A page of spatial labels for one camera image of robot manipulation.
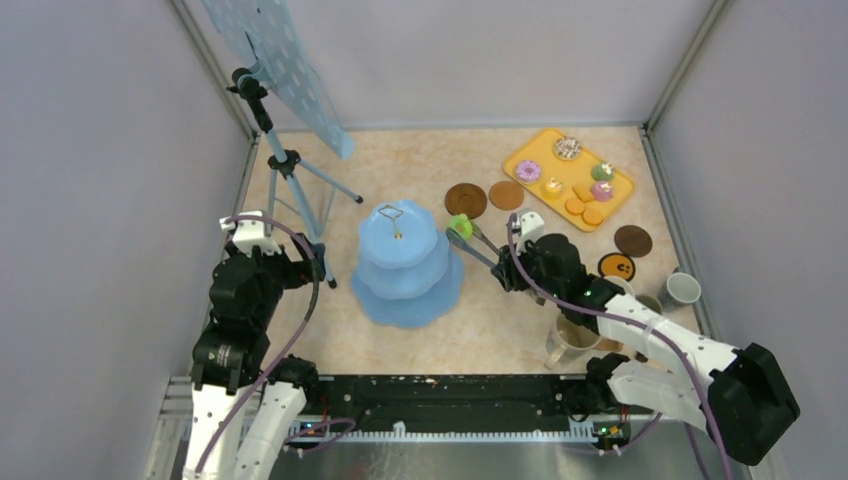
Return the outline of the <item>pink frosted donut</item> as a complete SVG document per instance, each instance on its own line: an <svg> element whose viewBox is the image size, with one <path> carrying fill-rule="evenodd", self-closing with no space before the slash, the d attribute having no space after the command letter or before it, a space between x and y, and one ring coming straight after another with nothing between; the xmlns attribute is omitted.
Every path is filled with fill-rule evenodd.
<svg viewBox="0 0 848 480"><path fill-rule="evenodd" d="M541 165L533 160L522 160L514 168L516 178L524 184L536 183L542 175Z"/></svg>

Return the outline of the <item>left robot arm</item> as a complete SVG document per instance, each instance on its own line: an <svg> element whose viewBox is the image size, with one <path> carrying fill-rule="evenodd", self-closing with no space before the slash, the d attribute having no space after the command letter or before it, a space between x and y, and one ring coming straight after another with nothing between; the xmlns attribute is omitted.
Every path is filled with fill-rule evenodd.
<svg viewBox="0 0 848 480"><path fill-rule="evenodd" d="M287 342L269 364L268 329L283 294L304 286L317 306L325 248L261 211L219 221L231 238L209 289L209 322L192 349L192 425L185 479L267 479L287 428L319 404L314 363Z"/></svg>

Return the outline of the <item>green frosted donut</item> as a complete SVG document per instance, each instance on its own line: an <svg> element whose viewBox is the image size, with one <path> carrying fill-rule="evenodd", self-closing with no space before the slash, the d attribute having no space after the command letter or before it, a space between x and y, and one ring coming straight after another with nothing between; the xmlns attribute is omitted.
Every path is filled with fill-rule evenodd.
<svg viewBox="0 0 848 480"><path fill-rule="evenodd" d="M468 241L474 235L473 222L464 213L452 215L448 222L448 229L463 241Z"/></svg>

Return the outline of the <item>white sprinkled donut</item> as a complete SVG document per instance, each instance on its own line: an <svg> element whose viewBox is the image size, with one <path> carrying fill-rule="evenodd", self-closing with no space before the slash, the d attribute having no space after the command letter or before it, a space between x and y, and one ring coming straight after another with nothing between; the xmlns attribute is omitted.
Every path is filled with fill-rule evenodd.
<svg viewBox="0 0 848 480"><path fill-rule="evenodd" d="M582 143L575 137L564 135L553 145L554 155L563 161L575 160L582 151Z"/></svg>

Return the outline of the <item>metal serving tongs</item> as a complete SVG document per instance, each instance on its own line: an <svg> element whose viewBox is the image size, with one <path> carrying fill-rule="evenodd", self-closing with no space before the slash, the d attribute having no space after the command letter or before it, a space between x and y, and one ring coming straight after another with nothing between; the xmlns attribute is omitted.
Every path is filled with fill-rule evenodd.
<svg viewBox="0 0 848 480"><path fill-rule="evenodd" d="M449 242L457 247L459 250L471 255L473 258L480 261L483 265L485 265L488 269L494 270L499 268L503 264L503 254L502 249L494 244L494 242L483 232L481 227L473 222L474 226L474 235L468 241L463 241L457 235L455 235L452 231L445 229L445 234L449 240ZM480 249L478 249L474 241L478 241L482 245L484 245L488 249L488 253L484 253Z"/></svg>

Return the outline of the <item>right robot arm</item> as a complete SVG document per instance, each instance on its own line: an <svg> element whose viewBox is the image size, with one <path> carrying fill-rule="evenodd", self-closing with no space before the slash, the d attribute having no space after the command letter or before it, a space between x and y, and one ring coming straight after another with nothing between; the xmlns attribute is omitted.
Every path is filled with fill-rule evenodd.
<svg viewBox="0 0 848 480"><path fill-rule="evenodd" d="M799 419L800 406L775 355L687 329L588 272L578 248L546 233L540 216L513 213L493 276L507 291L531 291L567 322L644 354L640 363L610 353L588 362L586 397L600 412L620 404L649 409L694 427L725 459L758 465Z"/></svg>

